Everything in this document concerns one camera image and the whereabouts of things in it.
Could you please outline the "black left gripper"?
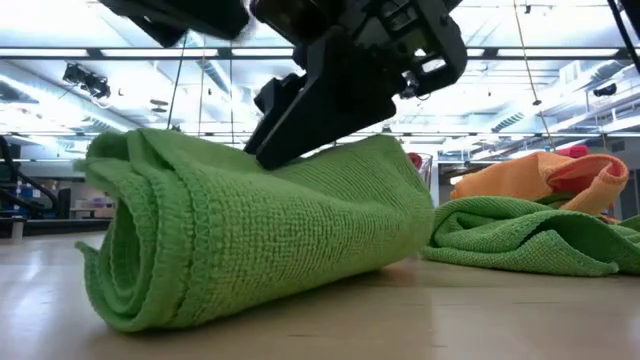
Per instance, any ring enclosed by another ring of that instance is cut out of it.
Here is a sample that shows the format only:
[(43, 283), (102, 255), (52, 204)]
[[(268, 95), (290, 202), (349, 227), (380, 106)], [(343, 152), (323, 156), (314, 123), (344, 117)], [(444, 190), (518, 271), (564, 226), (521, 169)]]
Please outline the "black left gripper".
[(189, 30), (234, 40), (250, 21), (241, 0), (100, 0), (100, 3), (131, 20), (164, 48), (176, 45)]

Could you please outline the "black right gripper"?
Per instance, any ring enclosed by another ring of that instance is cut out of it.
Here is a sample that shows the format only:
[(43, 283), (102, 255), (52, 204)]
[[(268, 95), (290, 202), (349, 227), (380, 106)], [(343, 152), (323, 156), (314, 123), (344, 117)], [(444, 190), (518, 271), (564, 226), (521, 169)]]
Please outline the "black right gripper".
[(467, 49), (456, 0), (252, 0), (254, 17), (295, 46), (306, 68), (267, 82), (244, 147), (268, 170), (396, 113), (392, 97), (421, 97), (458, 81)]

